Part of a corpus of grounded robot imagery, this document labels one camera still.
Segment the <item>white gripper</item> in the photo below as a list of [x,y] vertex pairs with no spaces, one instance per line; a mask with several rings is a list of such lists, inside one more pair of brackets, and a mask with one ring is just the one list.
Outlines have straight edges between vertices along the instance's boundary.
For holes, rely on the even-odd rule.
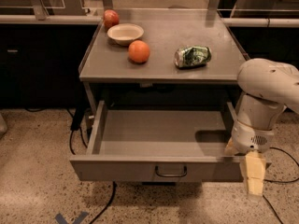
[[262,153],[270,148],[273,137],[273,131],[253,129],[237,120],[224,149],[227,156],[246,154],[240,162],[240,171],[248,198],[253,202],[263,197],[266,159]]

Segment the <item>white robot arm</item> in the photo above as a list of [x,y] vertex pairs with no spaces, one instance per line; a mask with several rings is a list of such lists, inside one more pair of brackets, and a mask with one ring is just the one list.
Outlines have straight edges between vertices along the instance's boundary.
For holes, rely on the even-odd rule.
[[237,84],[242,94],[225,154],[243,156],[244,186],[249,199],[258,202],[263,197],[264,153],[271,147],[277,119],[287,108],[299,113],[299,71],[288,63],[250,59],[240,66]]

